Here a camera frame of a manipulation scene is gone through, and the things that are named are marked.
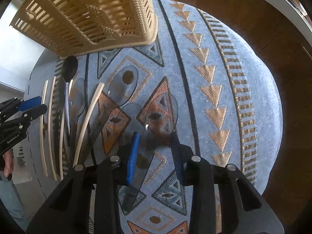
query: basket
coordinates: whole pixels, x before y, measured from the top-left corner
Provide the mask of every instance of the basket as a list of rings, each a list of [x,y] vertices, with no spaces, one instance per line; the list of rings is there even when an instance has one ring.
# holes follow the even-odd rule
[[[152,0],[25,0],[11,26],[66,58],[149,45],[158,22]]]

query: silver bolt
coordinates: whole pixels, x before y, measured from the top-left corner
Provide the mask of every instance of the silver bolt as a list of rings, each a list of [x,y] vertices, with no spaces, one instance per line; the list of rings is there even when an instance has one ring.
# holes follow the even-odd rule
[[[192,156],[191,159],[192,159],[193,162],[199,162],[201,160],[201,158],[199,156],[196,156],[196,155]]]
[[[117,155],[113,155],[113,156],[110,157],[110,161],[111,161],[111,162],[118,162],[119,159],[120,159],[120,157],[117,156]]]
[[[236,166],[233,165],[233,164],[228,164],[228,165],[227,165],[227,168],[228,168],[230,171],[235,171],[235,170],[236,170]]]
[[[77,165],[75,165],[75,171],[76,172],[80,172],[80,171],[82,171],[83,170],[83,165],[82,164],[77,164]]]

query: brown dot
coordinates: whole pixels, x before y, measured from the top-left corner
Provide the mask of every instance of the brown dot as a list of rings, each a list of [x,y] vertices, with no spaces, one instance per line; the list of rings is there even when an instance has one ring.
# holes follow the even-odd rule
[[[151,216],[149,220],[154,224],[159,224],[161,222],[161,219],[158,216]]]
[[[134,74],[131,70],[127,70],[123,75],[122,75],[122,81],[125,83],[125,84],[130,84],[133,82],[133,79],[134,79]]]

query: brown floor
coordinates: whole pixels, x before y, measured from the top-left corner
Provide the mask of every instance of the brown floor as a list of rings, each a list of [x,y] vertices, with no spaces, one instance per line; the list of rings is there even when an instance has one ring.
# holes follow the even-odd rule
[[[241,35],[271,70],[282,100],[283,140],[263,196],[285,227],[312,192],[312,48],[264,0],[176,0],[215,16]]]

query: blue patterned fabric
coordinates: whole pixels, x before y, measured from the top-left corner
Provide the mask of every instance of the blue patterned fabric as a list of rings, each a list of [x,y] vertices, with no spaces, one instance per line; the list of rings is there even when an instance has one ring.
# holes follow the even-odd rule
[[[85,78],[88,102],[99,82],[105,83],[107,93],[110,82],[122,68],[132,65],[138,70],[137,88],[129,102],[142,108],[134,117],[120,112],[122,107],[111,113],[94,144],[96,161],[116,153],[118,138],[133,132],[133,122],[144,126],[150,103],[156,99],[160,106],[161,94],[170,93],[178,104],[176,131],[180,142],[211,164],[235,164],[263,193],[282,135],[281,103],[271,73],[239,35],[206,12],[170,0],[153,0],[153,5],[159,26],[155,43],[78,57],[75,80]],[[45,80],[52,81],[53,74],[60,78],[61,65],[61,61],[54,61],[37,66],[33,71],[37,76],[32,76],[25,99],[41,95]],[[43,75],[46,68],[53,72]],[[101,94],[90,119],[91,130],[109,101]],[[161,112],[170,116],[170,112]],[[84,117],[85,114],[79,119],[78,131]],[[116,133],[115,126],[121,131]],[[37,132],[38,123],[34,122],[29,137],[34,139]],[[57,185],[49,161],[47,178],[43,175],[38,140],[24,144],[25,149],[32,151],[32,156],[25,153],[25,158],[34,179],[40,183],[38,189],[48,196]],[[92,164],[90,156],[85,164]],[[121,188],[119,200],[123,197]],[[92,198],[91,219],[94,194]],[[177,180],[170,148],[158,148],[132,211],[120,208],[122,229],[125,234],[186,233],[191,198],[192,187],[182,187]],[[220,231],[218,196],[216,206]]]

